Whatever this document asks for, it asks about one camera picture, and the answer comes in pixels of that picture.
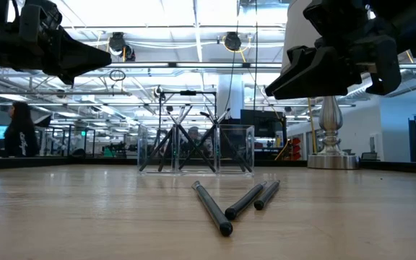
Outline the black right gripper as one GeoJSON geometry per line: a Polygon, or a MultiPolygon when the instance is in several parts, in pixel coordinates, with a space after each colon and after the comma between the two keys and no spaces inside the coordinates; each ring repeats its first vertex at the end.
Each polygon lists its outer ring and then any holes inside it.
{"type": "Polygon", "coordinates": [[[278,100],[347,95],[365,91],[387,95],[401,82],[397,48],[415,47],[414,1],[313,0],[303,16],[319,34],[313,47],[287,50],[290,66],[265,89],[278,100]]]}

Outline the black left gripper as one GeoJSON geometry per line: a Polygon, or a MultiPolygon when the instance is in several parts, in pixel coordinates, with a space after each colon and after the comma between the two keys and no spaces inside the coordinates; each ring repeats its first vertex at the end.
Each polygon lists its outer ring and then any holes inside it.
{"type": "Polygon", "coordinates": [[[111,55],[73,39],[53,2],[26,2],[19,23],[0,22],[0,67],[37,69],[64,84],[111,63],[111,55]]]}

